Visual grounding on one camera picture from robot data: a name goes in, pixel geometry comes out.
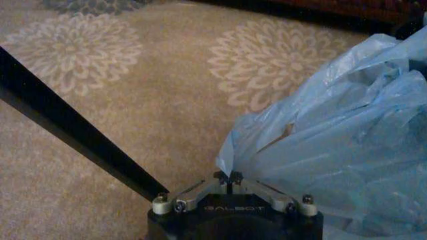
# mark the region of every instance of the carpet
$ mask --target carpet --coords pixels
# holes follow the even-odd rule
[[[0,0],[0,45],[170,190],[366,34],[190,1]],[[151,204],[0,101],[0,239],[130,239]]]

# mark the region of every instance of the bolt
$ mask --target bolt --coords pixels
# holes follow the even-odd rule
[[[158,194],[158,199],[160,200],[160,202],[164,203],[164,202],[168,200],[168,194],[164,193],[164,192],[160,192],[160,193]]]
[[[290,202],[286,206],[286,213],[287,214],[294,214],[297,212],[297,206],[294,202]]]
[[[314,196],[310,194],[305,194],[302,196],[302,203],[303,204],[314,204],[315,203]]]
[[[174,209],[175,209],[175,212],[180,214],[186,210],[186,202],[183,201],[176,202]]]

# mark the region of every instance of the metal clamp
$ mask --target metal clamp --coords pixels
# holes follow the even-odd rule
[[[255,194],[259,196],[267,203],[270,203],[271,208],[279,212],[289,213],[297,210],[297,200],[259,181],[243,179],[240,187],[234,186],[234,188],[234,193]]]
[[[170,194],[162,193],[151,202],[152,212],[158,215],[168,214],[172,210],[178,213],[186,213],[196,209],[199,201],[208,194],[226,193],[227,184],[222,184],[219,179],[200,180],[182,191]]]

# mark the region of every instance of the blue plastic bag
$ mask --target blue plastic bag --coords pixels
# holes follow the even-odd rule
[[[315,197],[325,239],[427,238],[427,27],[371,36],[242,116],[216,165]]]

